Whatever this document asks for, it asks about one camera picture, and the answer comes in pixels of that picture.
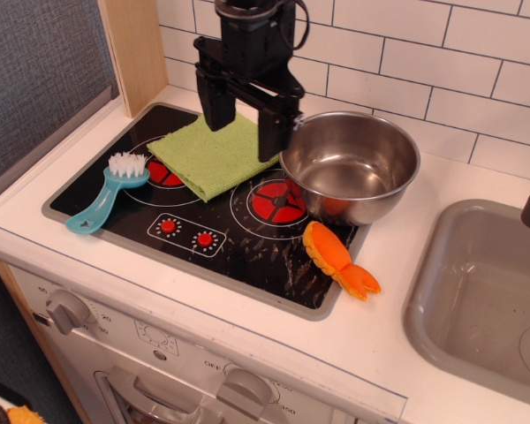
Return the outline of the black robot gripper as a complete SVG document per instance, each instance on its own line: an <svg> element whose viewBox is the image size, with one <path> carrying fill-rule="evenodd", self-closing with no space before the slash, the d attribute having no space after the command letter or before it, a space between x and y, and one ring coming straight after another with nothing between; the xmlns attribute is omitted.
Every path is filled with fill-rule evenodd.
<svg viewBox="0 0 530 424"><path fill-rule="evenodd" d="M221 38L199 37L196 81L201 107L211 131L229 125L236 116L235 96L224 85L255 85L280 96L260 108L258 158L268 162L286 149L301 116L299 99L305 90L288 69L305 40L295 40L296 10L302 1L215 1Z"/></svg>

